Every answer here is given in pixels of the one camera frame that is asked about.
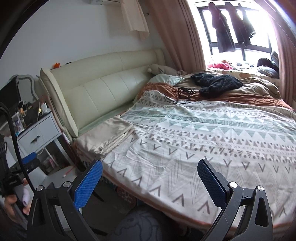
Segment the human hand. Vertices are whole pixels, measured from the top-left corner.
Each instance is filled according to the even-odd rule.
[[[28,184],[27,180],[24,178],[24,186],[26,186]],[[4,199],[4,206],[5,206],[5,211],[8,215],[8,217],[18,223],[17,221],[17,217],[15,215],[15,212],[13,210],[13,205],[16,203],[17,201],[17,197],[15,195],[8,195],[5,197]],[[26,215],[29,215],[29,212],[30,212],[30,208],[31,208],[31,201],[28,203],[28,205],[26,207],[23,208],[23,213],[26,214]]]

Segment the patterned duvet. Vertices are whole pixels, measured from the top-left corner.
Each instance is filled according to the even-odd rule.
[[[206,157],[228,181],[262,185],[275,233],[287,229],[296,207],[296,114],[230,102],[172,104],[165,98],[147,91],[121,116],[135,131],[103,160],[105,177],[173,219],[207,229],[221,209],[197,174]]]

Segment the window frame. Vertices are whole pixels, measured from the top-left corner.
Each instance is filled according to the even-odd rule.
[[[226,7],[225,6],[216,6],[216,7],[219,8],[220,10],[226,10]],[[201,16],[201,19],[202,19],[202,22],[203,22],[203,25],[204,25],[204,28],[205,28],[207,39],[208,39],[208,42],[209,42],[210,52],[211,52],[211,55],[212,55],[213,54],[212,48],[213,47],[218,48],[218,43],[211,41],[210,33],[209,33],[209,30],[208,30],[208,26],[206,24],[205,17],[203,15],[203,11],[204,10],[209,10],[209,7],[208,6],[205,6],[205,7],[197,7],[197,9],[198,9],[198,11],[200,13],[200,16]],[[244,7],[244,9],[245,10],[251,10],[251,11],[258,11],[257,9],[247,8],[247,7]],[[245,50],[255,50],[255,51],[260,51],[260,52],[265,52],[265,53],[271,54],[272,48],[271,48],[271,43],[270,43],[270,39],[269,39],[268,33],[267,33],[267,38],[268,38],[268,46],[269,46],[268,48],[267,47],[263,47],[263,46],[258,46],[258,45],[245,46],[244,44],[239,44],[239,43],[234,43],[234,45],[235,45],[235,48],[239,48],[239,49],[242,50],[243,61],[246,61]]]

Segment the beige curtain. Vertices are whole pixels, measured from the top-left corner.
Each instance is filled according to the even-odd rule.
[[[280,88],[283,100],[292,106],[296,100],[296,47],[280,25],[272,20],[279,48]]]
[[[188,73],[205,69],[200,37],[187,0],[145,3],[175,67]]]
[[[295,0],[255,0],[270,15],[279,49],[280,93],[290,106],[296,101],[296,36],[289,24],[295,19]],[[281,8],[288,8],[290,16]]]

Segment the dark pillow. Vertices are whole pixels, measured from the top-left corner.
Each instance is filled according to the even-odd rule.
[[[278,72],[276,72],[273,68],[260,66],[260,67],[258,67],[258,72],[262,73],[264,75],[267,75],[267,76],[269,76],[271,78],[279,79]]]
[[[259,66],[266,66],[266,67],[269,67],[269,68],[273,68],[279,75],[279,68],[276,64],[273,64],[269,59],[267,58],[260,58],[258,60],[258,63],[257,63],[257,67]]]

